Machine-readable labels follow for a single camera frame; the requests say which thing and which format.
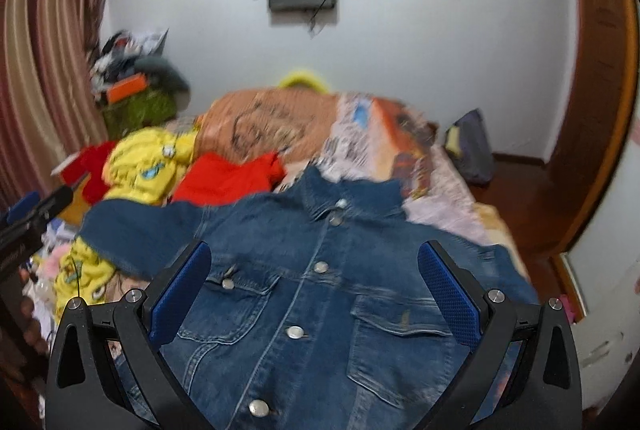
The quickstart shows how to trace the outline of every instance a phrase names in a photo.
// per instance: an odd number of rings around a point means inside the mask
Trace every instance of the red cloth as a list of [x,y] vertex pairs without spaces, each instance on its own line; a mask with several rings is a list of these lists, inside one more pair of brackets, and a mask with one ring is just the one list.
[[271,191],[286,172],[276,153],[235,165],[209,152],[191,166],[174,193],[175,201],[196,206],[221,206],[260,191]]
[[60,172],[60,178],[67,185],[76,183],[84,174],[91,175],[82,189],[82,197],[92,206],[101,201],[104,194],[109,191],[109,185],[102,181],[102,167],[116,144],[118,144],[117,141],[107,141],[101,145],[87,146],[80,151],[80,155],[73,162]]

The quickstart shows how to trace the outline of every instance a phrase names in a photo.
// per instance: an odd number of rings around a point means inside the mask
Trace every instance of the striped curtain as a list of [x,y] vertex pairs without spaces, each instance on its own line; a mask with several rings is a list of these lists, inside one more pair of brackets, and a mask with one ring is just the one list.
[[0,210],[107,139],[90,94],[104,0],[0,0]]

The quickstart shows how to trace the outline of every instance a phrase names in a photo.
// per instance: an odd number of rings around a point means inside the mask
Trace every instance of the denim jacket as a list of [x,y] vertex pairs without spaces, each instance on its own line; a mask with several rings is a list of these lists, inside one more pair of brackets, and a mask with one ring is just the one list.
[[[315,167],[284,193],[229,206],[102,201],[80,235],[147,280],[193,238],[209,244],[207,281],[161,352],[218,430],[391,430],[420,421],[466,356],[418,273],[427,240],[485,288],[536,298],[505,248],[407,222],[398,182],[331,183]],[[124,359],[116,366],[133,405],[150,416]]]

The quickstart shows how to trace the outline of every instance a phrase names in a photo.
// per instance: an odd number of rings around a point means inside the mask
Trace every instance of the jacket collar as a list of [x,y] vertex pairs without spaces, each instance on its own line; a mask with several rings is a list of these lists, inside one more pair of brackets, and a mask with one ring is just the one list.
[[[375,183],[366,180],[340,180],[332,183],[325,180],[313,165],[305,169],[290,189],[292,193],[300,193],[306,211],[314,220],[342,204],[349,216],[405,219],[400,190],[399,181]],[[341,199],[346,203],[338,205]]]

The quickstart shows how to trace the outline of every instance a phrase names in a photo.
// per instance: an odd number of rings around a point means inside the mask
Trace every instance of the blue gripper pad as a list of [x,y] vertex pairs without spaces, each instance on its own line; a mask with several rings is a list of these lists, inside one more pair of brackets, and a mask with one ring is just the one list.
[[40,194],[37,191],[27,193],[17,203],[9,208],[6,214],[7,225],[12,225],[18,220],[23,219],[27,214],[40,202]]
[[418,250],[418,270],[456,341],[476,350],[482,337],[478,310],[429,242]]
[[149,343],[158,350],[171,343],[211,269],[211,250],[199,243],[151,311]]

